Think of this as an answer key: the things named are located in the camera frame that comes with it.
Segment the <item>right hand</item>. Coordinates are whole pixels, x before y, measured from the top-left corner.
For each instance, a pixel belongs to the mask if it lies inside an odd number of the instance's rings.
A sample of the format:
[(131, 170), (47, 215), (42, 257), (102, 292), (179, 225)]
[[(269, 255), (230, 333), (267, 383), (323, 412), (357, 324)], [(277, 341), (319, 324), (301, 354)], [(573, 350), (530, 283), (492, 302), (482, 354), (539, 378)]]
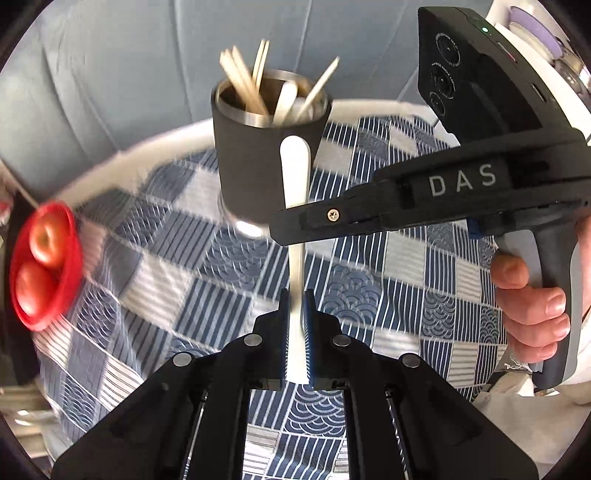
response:
[(531, 287), (526, 263), (501, 252), (492, 260), (491, 278), (514, 357), (524, 363), (552, 358), (570, 333), (564, 291)]

